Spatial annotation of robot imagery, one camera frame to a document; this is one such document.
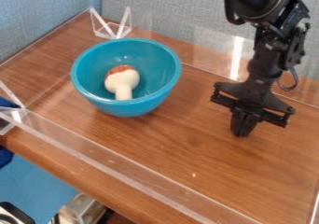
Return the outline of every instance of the blue bowl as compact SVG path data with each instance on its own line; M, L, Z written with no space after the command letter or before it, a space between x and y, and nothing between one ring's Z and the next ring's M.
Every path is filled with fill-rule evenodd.
M115 100L104 88L104 76L120 64L132 65L140 73L134 99ZM154 110L167 98L182 72L176 53L162 43L140 38L124 38L88 49L75 61L71 80L79 93L106 113L135 117Z

